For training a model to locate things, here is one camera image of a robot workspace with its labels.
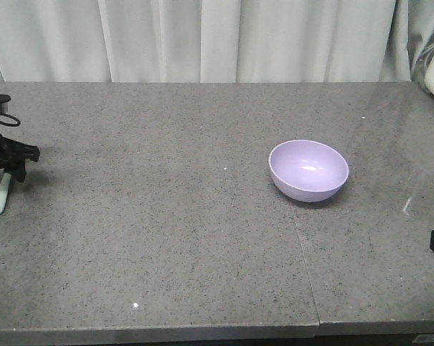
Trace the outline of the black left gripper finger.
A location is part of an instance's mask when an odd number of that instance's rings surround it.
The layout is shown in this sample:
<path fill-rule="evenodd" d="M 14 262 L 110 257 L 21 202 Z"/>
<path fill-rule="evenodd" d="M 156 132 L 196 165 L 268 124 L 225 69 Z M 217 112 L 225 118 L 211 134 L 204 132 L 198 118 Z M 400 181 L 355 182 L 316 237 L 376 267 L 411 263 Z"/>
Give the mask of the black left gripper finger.
<path fill-rule="evenodd" d="M 16 181 L 24 182 L 26 178 L 25 161 L 13 161 L 6 166 L 6 173 L 10 174 Z"/>
<path fill-rule="evenodd" d="M 31 161 L 39 161 L 40 149 L 37 146 L 14 141 L 12 139 L 8 139 L 7 143 L 14 160 L 29 159 Z"/>

